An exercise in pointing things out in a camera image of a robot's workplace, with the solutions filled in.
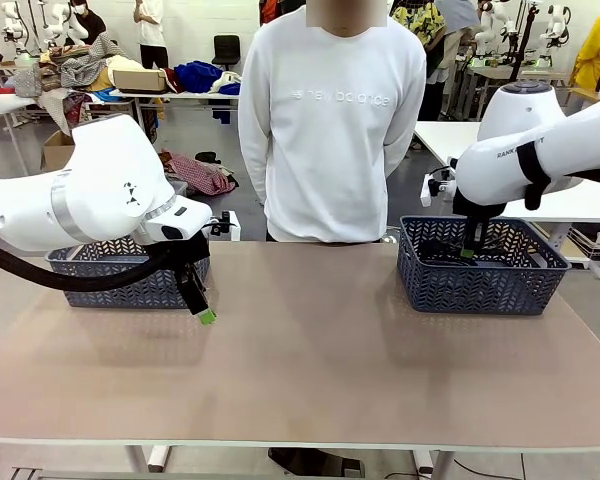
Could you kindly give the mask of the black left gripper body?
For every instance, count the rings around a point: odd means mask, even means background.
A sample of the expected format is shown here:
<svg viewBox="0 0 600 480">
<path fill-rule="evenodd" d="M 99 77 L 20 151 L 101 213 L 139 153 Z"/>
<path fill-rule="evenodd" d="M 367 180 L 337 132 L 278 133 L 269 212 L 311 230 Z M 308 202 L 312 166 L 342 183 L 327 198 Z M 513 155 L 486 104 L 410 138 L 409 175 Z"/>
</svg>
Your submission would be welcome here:
<svg viewBox="0 0 600 480">
<path fill-rule="evenodd" d="M 195 235 L 188 240 L 172 244 L 172 265 L 176 271 L 196 270 L 206 276 L 210 267 L 209 241 L 205 235 Z"/>
</svg>

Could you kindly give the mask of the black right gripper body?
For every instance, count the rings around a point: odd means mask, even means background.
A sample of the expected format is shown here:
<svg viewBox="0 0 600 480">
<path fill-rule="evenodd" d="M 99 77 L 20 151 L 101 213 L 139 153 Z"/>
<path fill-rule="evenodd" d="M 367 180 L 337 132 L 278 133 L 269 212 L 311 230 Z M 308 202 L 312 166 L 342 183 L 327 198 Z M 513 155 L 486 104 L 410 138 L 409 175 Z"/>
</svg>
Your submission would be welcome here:
<svg viewBox="0 0 600 480">
<path fill-rule="evenodd" d="M 506 204 L 479 205 L 456 192 L 452 202 L 452 213 L 467 218 L 491 219 L 503 214 Z"/>
</svg>

